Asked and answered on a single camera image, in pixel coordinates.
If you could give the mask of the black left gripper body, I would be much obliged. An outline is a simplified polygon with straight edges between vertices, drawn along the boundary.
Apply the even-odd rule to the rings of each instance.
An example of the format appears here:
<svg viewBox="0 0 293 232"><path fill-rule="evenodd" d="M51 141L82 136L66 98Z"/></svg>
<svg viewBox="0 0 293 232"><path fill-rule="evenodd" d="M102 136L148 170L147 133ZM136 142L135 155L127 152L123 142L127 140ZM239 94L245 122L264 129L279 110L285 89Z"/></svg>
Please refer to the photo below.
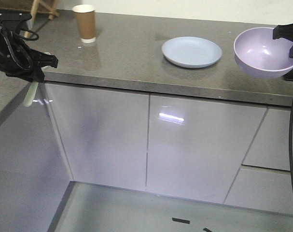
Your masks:
<svg viewBox="0 0 293 232"><path fill-rule="evenodd" d="M7 76L17 77L32 68L30 48L19 36L0 23L0 71Z"/></svg>

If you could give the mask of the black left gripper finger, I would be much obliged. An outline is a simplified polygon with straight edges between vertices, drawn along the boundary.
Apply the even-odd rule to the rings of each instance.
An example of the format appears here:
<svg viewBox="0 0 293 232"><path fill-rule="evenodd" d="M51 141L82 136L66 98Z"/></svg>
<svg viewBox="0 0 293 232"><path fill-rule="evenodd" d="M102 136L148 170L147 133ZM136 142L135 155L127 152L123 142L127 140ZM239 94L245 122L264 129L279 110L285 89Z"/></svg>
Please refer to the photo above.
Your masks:
<svg viewBox="0 0 293 232"><path fill-rule="evenodd" d="M8 77L16 77L28 82L38 82L43 83L44 82L44 73L41 69L35 69L28 72L16 72L16 73L7 73Z"/></svg>
<svg viewBox="0 0 293 232"><path fill-rule="evenodd" d="M37 50L31 49L32 64L34 68L42 68L45 66L50 66L53 68L57 68L58 59L55 55L49 55Z"/></svg>

